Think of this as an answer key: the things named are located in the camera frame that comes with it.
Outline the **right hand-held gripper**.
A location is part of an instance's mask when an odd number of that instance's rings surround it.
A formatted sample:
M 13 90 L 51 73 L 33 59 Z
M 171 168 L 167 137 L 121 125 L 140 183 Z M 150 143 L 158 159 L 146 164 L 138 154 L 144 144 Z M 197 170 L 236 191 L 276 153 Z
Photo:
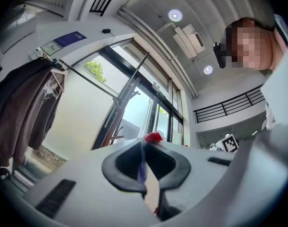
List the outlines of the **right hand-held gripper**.
M 226 134 L 226 136 L 217 143 L 212 143 L 209 150 L 211 151 L 225 151 L 235 152 L 239 148 L 239 143 L 233 134 Z

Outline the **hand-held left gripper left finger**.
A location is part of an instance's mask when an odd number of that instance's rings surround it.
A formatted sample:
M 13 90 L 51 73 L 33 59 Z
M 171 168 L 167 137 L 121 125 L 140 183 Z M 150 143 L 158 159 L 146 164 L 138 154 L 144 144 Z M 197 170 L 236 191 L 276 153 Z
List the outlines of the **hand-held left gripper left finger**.
M 118 190 L 104 177 L 102 162 L 108 155 L 136 140 L 88 151 L 68 160 L 38 181 L 25 195 L 36 207 L 61 180 L 76 184 L 54 221 L 70 227 L 151 227 L 160 223 L 140 193 Z

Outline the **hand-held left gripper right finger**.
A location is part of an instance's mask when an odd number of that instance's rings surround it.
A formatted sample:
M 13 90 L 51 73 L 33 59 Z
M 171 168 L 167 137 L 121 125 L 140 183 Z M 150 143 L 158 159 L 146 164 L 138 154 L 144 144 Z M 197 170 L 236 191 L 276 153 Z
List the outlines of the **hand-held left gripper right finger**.
M 198 204 L 218 183 L 235 154 L 149 143 L 145 160 L 159 182 L 157 217 L 168 220 Z

